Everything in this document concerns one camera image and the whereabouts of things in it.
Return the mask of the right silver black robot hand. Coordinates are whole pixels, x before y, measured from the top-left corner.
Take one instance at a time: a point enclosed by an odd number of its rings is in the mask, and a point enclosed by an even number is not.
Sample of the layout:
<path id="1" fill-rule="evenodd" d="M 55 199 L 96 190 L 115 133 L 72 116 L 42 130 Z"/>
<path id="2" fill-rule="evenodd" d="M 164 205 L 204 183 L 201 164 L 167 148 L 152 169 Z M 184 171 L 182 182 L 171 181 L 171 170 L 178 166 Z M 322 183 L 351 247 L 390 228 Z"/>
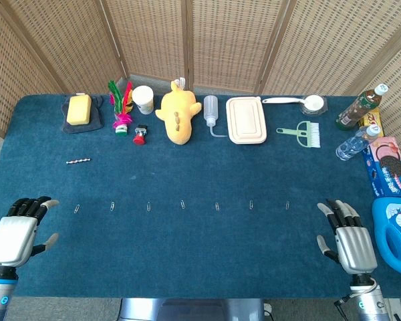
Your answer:
<path id="1" fill-rule="evenodd" d="M 326 216 L 333 231 L 337 250 L 331 250 L 323 236 L 317 236 L 322 254 L 350 275 L 370 274 L 377 267 L 376 255 L 368 230 L 361 222 L 358 212 L 340 200 L 318 203 L 317 208 Z"/>

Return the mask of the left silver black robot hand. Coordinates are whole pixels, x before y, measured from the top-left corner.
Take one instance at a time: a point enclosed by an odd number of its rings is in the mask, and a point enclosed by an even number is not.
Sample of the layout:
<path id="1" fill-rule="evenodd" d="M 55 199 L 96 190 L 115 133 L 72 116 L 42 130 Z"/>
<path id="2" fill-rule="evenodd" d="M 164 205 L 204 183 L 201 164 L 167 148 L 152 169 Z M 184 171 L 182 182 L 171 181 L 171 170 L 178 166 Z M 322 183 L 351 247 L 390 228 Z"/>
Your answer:
<path id="1" fill-rule="evenodd" d="M 58 233 L 39 245 L 34 241 L 39 224 L 49 209 L 59 204 L 51 197 L 18 199 L 0 220 L 0 266 L 18 268 L 29 258 L 50 250 L 59 238 Z"/>

